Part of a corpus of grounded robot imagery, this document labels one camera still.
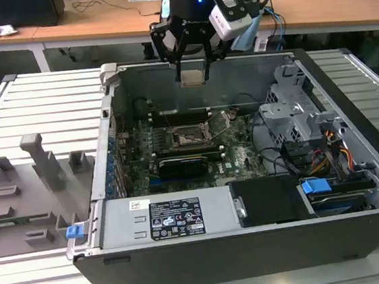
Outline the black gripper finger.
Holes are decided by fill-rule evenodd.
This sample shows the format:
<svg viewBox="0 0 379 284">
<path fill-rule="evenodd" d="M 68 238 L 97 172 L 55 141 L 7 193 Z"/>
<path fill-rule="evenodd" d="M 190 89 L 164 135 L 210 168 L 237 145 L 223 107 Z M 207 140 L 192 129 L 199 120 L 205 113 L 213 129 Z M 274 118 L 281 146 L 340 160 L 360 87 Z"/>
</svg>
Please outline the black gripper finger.
<svg viewBox="0 0 379 284">
<path fill-rule="evenodd" d="M 200 34 L 202 35 L 201 41 L 205 54 L 205 62 L 203 65 L 204 81 L 208 81 L 210 76 L 209 72 L 211 64 L 217 61 L 218 59 L 223 60 L 230 51 L 231 46 L 229 40 L 225 41 L 220 39 L 215 48 L 211 47 L 210 40 L 216 34 L 216 31 L 213 27 L 201 30 Z"/>
<path fill-rule="evenodd" d="M 175 39 L 173 49 L 169 49 L 164 43 L 167 33 L 170 33 Z M 162 23 L 151 23 L 150 37 L 157 50 L 158 56 L 162 62 L 168 62 L 175 65 L 175 81 L 181 81 L 181 59 L 185 53 L 188 42 L 188 34 L 185 33 L 180 19 L 167 20 Z"/>
</svg>

